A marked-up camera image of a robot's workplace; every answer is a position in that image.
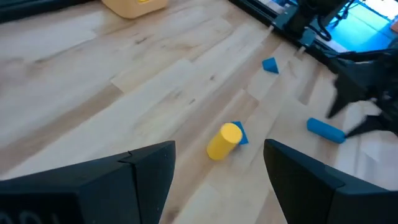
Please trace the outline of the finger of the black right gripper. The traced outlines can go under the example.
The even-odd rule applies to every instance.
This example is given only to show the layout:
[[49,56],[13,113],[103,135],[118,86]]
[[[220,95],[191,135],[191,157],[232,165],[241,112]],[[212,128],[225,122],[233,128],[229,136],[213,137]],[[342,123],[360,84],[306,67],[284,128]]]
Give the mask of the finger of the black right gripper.
[[380,66],[375,63],[334,61],[330,63],[329,69],[337,74],[337,78],[334,82],[336,94],[327,118],[334,117],[350,103],[376,96],[375,86],[380,79]]
[[361,135],[372,131],[386,131],[387,120],[381,115],[367,115],[365,119],[345,134],[345,138]]

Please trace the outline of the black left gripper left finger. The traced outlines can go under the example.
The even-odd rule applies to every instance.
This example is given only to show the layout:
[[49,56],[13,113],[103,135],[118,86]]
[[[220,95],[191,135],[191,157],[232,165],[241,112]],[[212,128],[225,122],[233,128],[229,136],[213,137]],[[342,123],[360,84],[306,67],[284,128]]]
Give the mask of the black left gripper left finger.
[[1,182],[1,223],[158,223],[175,141]]

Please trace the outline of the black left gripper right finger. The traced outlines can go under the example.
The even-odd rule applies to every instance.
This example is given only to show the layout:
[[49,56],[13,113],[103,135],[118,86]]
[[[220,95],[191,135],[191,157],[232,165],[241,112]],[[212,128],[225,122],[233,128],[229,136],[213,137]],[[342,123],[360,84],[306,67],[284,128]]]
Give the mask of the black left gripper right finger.
[[264,162],[287,223],[397,224],[397,192],[330,167],[274,139]]

